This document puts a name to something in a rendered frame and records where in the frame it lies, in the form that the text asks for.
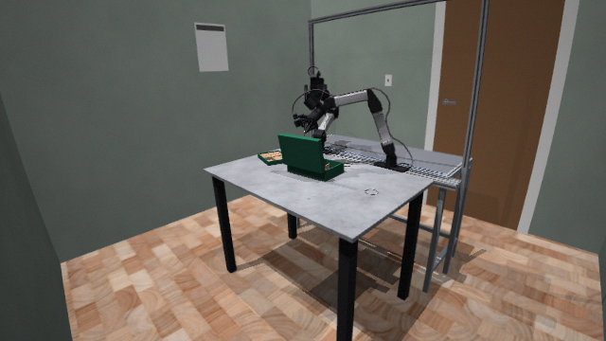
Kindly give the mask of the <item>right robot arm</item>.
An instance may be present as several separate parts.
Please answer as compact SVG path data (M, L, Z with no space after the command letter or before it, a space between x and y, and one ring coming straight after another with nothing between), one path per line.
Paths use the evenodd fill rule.
M320 77L320 73L317 73L316 75L310 75L310 79L311 79L311 86L313 84L324 84L323 83L323 78L319 78ZM320 79L320 80L319 80ZM328 114L328 113L332 113L332 114ZM331 110L328 109L325 113L325 118L322 122L322 124L319 126L319 128L313 133L312 137L313 138L319 138L322 140L322 148L323 148L323 153L324 154L328 154L331 153L332 151L326 150L324 148L324 144L325 141L327 141L327 130L330 126L330 124L339 116L339 107L337 107L335 110Z

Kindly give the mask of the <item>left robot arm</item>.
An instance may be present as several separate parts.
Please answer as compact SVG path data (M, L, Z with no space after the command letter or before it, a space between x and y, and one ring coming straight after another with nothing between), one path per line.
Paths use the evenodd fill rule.
M377 162L374 163L374 166L399 171L406 172L409 169L401 166L397 166L397 156L395 155L395 147L389 135L384 117L383 117L383 107L381 102L378 100L376 95L372 90L368 89L361 92L346 94L338 97L331 97L325 99L322 104L320 100L315 95L311 95L306 101L303 103L310 109L317 112L320 118L326 113L328 109L333 109L342 105L367 101L370 113L374 117L374 121L380 136L381 145L384 153L386 154L385 163ZM317 107L318 106L318 107ZM381 109L382 108L382 109Z

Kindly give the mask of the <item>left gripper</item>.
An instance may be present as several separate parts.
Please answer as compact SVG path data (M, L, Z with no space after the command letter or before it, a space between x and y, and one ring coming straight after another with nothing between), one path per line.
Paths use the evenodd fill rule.
M311 112L310 116L303 114L303 115L301 115L300 119L299 119L299 122L301 123L301 126L304 128L304 133L314 130L315 128L316 128L316 130L318 129L318 124L316 121L318 121L320 119L320 116L317 112L315 112L315 111Z

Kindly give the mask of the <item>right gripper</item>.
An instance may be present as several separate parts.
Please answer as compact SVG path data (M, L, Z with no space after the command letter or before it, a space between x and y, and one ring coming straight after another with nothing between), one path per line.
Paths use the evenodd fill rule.
M305 87L305 93L308 92L308 84L304 85ZM319 89L322 91L327 92L327 85L326 84L313 84L312 86L310 86L310 91L314 90L314 89ZM324 95L323 95L324 94ZM315 95L318 100L325 100L327 98L327 94L321 91L311 91L310 93L305 94L305 101L311 96L311 95Z

